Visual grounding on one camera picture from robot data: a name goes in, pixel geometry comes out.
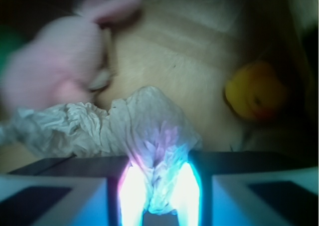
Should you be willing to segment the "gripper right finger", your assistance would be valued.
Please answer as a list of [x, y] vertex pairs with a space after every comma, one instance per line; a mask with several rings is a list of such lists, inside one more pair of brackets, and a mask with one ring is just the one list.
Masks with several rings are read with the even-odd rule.
[[183, 185], [191, 205], [181, 226], [316, 226], [319, 174], [314, 164], [277, 153], [191, 151]]

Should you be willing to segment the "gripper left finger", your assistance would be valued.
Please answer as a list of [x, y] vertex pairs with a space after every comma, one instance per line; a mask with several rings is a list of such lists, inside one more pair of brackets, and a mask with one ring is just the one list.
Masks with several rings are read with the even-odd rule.
[[126, 157], [50, 158], [2, 174], [3, 226], [139, 226], [142, 208], [129, 211], [120, 187]]

